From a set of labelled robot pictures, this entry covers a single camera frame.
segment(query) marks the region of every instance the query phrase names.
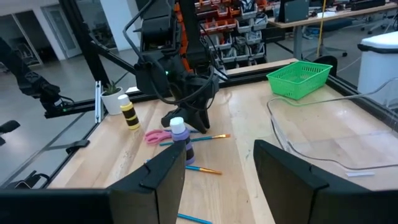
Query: potted plant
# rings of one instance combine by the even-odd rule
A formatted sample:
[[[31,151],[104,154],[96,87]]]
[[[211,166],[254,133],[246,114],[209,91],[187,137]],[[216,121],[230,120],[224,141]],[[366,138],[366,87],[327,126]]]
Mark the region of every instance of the potted plant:
[[[117,87],[114,81],[106,84],[104,92],[101,94],[102,102],[110,115],[121,114],[120,104],[118,97],[123,95],[123,89]]]

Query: green plastic basket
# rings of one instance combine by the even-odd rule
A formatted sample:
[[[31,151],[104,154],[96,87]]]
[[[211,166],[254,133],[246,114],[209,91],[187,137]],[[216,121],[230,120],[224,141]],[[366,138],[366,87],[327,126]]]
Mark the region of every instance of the green plastic basket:
[[[331,65],[294,62],[268,74],[267,78],[275,94],[299,100],[322,87],[331,68]]]

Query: wooden tabletop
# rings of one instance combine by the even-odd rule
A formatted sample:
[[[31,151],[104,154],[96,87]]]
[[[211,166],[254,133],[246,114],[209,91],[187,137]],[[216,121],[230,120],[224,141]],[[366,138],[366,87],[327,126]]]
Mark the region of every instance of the wooden tabletop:
[[[329,17],[324,17],[323,21],[330,21],[333,19],[339,19],[339,18],[347,18],[347,17],[354,17],[354,16],[360,16],[360,15],[366,15],[366,14],[372,14],[375,12],[381,12],[381,11],[387,11],[391,9],[397,9],[398,4],[397,3],[386,3],[384,6],[378,6],[378,7],[372,7],[369,9],[362,9],[358,11],[350,11],[350,10],[344,10],[340,12],[336,12],[334,16],[329,16]],[[296,22],[275,22],[275,18],[270,18],[268,22],[276,27],[280,28],[289,28],[289,27],[296,27],[296,26],[307,26],[310,24],[316,24],[321,22],[321,18],[319,17],[310,17],[306,20],[302,21],[296,21]]]
[[[273,67],[291,61],[261,66]],[[340,96],[324,86],[301,101]],[[206,135],[230,133],[231,138],[195,142],[194,165],[220,170],[223,175],[187,170],[180,213],[213,223],[274,223],[257,179],[252,154],[255,139],[277,145],[266,106],[274,97],[269,82],[224,88],[216,94],[208,111],[211,128]],[[175,107],[159,100],[137,103],[134,107],[140,129],[128,130],[123,115],[105,117],[90,136],[91,144],[72,157],[50,187],[107,187],[164,150],[165,147],[147,145],[143,141],[144,133],[161,128],[160,119]],[[286,135],[304,154],[332,157],[356,167],[398,161],[398,151],[392,148],[398,140],[393,133],[350,101],[300,109],[273,101],[271,110],[277,113],[275,119]],[[308,161],[347,179],[346,171],[340,166]],[[396,168],[377,170],[374,177],[349,180],[370,189],[398,188],[396,178],[386,177],[397,171]],[[190,222],[178,219],[177,223]]]

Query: clear plastic sheet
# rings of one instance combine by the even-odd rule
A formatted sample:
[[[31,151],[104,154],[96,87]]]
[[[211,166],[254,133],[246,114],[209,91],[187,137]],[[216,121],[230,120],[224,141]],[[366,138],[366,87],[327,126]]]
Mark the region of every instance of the clear plastic sheet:
[[[398,189],[398,78],[356,96],[323,88],[300,101],[268,101],[281,148],[369,189]]]

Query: bottle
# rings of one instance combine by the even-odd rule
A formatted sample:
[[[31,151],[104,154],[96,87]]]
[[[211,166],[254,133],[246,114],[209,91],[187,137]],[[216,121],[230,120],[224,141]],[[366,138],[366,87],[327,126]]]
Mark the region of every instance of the bottle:
[[[132,105],[129,96],[126,94],[123,94],[118,97],[118,100],[120,102],[120,109],[123,112],[124,117],[126,118],[127,125],[129,126],[130,130],[135,130],[139,128],[139,120],[136,114],[136,111],[134,109],[134,106]]]
[[[181,117],[172,118],[170,120],[170,127],[172,129],[172,139],[176,141],[185,141],[187,144],[187,160],[185,165],[190,165],[195,162],[195,153],[193,152],[192,142],[190,139],[190,131],[185,127],[184,119]]]

